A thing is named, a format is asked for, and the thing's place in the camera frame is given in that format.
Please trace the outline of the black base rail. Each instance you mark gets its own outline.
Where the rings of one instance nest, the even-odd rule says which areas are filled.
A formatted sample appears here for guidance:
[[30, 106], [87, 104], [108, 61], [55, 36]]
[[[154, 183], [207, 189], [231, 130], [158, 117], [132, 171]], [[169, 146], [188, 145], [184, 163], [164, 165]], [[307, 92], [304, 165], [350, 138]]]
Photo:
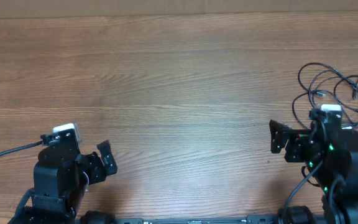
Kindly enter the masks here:
[[241, 218], [168, 218], [144, 220], [142, 218], [116, 218], [111, 213], [90, 211], [75, 224], [279, 224], [283, 223], [277, 214], [251, 214]]

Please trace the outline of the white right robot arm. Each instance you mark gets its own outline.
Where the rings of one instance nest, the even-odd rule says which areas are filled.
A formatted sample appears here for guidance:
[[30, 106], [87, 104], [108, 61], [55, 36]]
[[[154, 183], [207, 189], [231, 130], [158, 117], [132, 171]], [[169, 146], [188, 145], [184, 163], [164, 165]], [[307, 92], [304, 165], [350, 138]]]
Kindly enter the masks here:
[[[341, 128], [341, 119], [313, 120], [310, 129], [292, 129], [271, 120], [271, 151], [285, 150], [287, 162], [303, 162], [309, 174], [279, 211], [279, 223], [358, 223], [358, 131]], [[311, 178], [323, 190], [324, 216], [290, 200]]]

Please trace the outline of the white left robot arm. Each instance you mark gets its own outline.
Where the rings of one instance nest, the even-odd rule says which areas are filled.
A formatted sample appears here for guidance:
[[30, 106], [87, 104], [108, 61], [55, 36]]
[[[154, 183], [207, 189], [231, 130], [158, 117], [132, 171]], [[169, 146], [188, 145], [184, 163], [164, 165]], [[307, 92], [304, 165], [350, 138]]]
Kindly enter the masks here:
[[34, 167], [34, 188], [21, 198], [10, 223], [75, 223], [89, 185], [117, 173], [111, 145], [97, 145], [99, 153], [84, 155], [77, 141], [49, 144]]

